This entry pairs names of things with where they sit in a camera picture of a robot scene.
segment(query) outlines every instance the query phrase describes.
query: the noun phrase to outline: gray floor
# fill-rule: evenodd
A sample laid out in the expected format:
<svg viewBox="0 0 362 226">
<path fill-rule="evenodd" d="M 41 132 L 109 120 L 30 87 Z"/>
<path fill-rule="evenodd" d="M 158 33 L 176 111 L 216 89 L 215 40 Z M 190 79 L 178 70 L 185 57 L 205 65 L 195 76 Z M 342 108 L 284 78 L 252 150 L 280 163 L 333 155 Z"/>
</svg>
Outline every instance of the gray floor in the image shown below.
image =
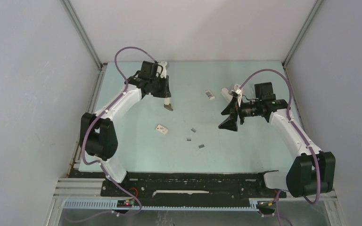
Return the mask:
<svg viewBox="0 0 362 226">
<path fill-rule="evenodd" d="M 64 210 L 68 218 L 87 218 L 100 210 Z M 327 213 L 322 202 L 310 205 L 302 202 L 280 203 L 280 213 L 294 226 L 327 226 Z M 73 224 L 62 217 L 60 226 L 278 226 L 277 218 L 261 218 L 256 212 L 233 211 L 142 211 L 132 217 L 113 214 L 97 216 L 89 221 Z"/>
</svg>

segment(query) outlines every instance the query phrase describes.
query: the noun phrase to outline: gray wall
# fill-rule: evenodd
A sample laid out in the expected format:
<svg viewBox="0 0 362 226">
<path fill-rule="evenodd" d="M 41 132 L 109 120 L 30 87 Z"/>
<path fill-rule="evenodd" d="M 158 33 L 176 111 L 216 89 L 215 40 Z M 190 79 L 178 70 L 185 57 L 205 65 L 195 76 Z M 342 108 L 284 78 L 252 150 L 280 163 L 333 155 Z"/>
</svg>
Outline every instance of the gray wall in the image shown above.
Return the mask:
<svg viewBox="0 0 362 226">
<path fill-rule="evenodd" d="M 362 1 L 326 0 L 287 70 L 308 134 L 336 156 L 348 224 L 362 225 Z"/>
<path fill-rule="evenodd" d="M 0 225 L 42 225 L 97 68 L 59 0 L 0 0 Z"/>
</svg>

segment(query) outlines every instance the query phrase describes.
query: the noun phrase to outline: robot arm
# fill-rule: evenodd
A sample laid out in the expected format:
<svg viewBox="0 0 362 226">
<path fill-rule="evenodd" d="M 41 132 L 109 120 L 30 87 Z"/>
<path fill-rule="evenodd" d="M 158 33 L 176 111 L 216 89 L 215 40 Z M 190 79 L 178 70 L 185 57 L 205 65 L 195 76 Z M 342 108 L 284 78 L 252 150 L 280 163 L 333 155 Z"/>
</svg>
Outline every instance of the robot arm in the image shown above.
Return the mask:
<svg viewBox="0 0 362 226">
<path fill-rule="evenodd" d="M 334 180 L 334 155 L 331 152 L 323 152 L 298 123 L 292 123 L 294 120 L 292 112 L 289 112 L 290 120 L 288 119 L 288 104 L 285 100 L 276 99 L 271 82 L 256 84 L 255 94 L 257 100 L 243 103 L 239 98 L 241 95 L 233 93 L 232 100 L 222 111 L 222 115 L 229 116 L 219 125 L 219 128 L 238 131 L 238 117 L 240 124 L 244 123 L 245 117 L 264 117 L 278 131 L 291 156 L 295 158 L 289 172 L 266 172 L 263 176 L 265 186 L 271 189 L 287 190 L 294 197 L 315 194 L 316 173 L 313 171 L 314 160 L 309 150 L 311 147 L 319 162 L 321 193 L 330 192 Z M 306 145 L 302 137 L 305 137 L 309 145 Z"/>
<path fill-rule="evenodd" d="M 94 114 L 85 113 L 81 118 L 80 146 L 92 121 L 96 119 L 97 115 L 105 112 L 88 135 L 85 152 L 100 162 L 107 173 L 118 183 L 122 182 L 127 171 L 115 155 L 118 147 L 115 125 L 134 104 L 148 94 L 164 98 L 165 108 L 170 111 L 173 110 L 170 104 L 171 93 L 166 67 L 167 62 L 151 63 L 144 61 L 141 70 L 127 79 L 128 88 L 126 91 L 122 89 L 102 109 Z"/>
</svg>

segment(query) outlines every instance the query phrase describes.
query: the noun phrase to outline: white table surface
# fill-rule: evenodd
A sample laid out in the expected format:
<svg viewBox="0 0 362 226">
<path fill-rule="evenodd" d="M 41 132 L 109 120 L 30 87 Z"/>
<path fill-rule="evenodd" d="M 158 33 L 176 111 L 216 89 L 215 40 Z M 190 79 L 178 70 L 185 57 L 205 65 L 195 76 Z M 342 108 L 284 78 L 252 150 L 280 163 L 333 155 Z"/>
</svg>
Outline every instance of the white table surface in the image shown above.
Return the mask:
<svg viewBox="0 0 362 226">
<path fill-rule="evenodd" d="M 129 77 L 141 62 L 120 63 Z M 235 173 L 265 170 L 288 171 L 293 159 L 277 131 L 262 117 L 247 117 L 239 131 L 218 129 L 225 120 L 220 112 L 227 105 L 221 89 L 241 84 L 253 72 L 270 68 L 284 74 L 281 62 L 169 62 L 170 91 L 174 111 L 164 109 L 164 99 L 145 96 L 115 125 L 119 146 L 116 152 L 128 171 Z M 272 82 L 277 99 L 288 99 L 288 88 L 276 74 L 263 72 L 245 86 L 248 98 L 256 83 Z M 109 63 L 96 110 L 107 104 L 123 87 L 123 79 Z M 214 93 L 209 100 L 206 90 Z M 296 108 L 292 112 L 297 116 Z M 155 130 L 158 124 L 169 129 L 166 135 Z M 97 164 L 79 171 L 100 172 Z"/>
</svg>

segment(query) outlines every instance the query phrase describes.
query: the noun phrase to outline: white wall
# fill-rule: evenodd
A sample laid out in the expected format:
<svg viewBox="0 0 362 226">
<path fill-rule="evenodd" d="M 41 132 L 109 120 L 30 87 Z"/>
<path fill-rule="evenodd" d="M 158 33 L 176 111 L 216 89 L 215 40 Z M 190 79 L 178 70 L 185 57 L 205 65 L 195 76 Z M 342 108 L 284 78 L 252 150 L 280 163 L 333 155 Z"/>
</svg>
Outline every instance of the white wall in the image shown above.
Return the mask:
<svg viewBox="0 0 362 226">
<path fill-rule="evenodd" d="M 315 0 L 72 0 L 103 62 L 284 60 Z M 122 61 L 146 59 L 125 51 Z"/>
<path fill-rule="evenodd" d="M 362 1 L 326 0 L 288 72 L 308 133 L 336 156 L 348 224 L 362 225 Z"/>
<path fill-rule="evenodd" d="M 0 0 L 0 225 L 42 225 L 97 68 L 59 0 Z"/>
</svg>

